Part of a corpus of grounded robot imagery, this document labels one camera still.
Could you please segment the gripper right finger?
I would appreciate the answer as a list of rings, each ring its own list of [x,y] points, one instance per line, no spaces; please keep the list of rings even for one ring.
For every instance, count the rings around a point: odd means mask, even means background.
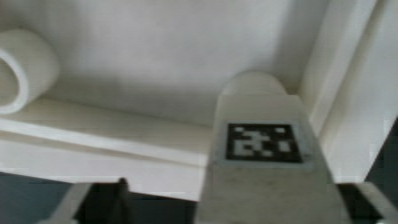
[[[372,182],[340,183],[353,224],[398,224],[398,207]]]

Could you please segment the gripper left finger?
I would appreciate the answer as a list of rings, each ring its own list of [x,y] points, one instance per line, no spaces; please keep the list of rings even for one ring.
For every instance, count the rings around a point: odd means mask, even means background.
[[[129,182],[79,183],[38,224],[131,224]]]

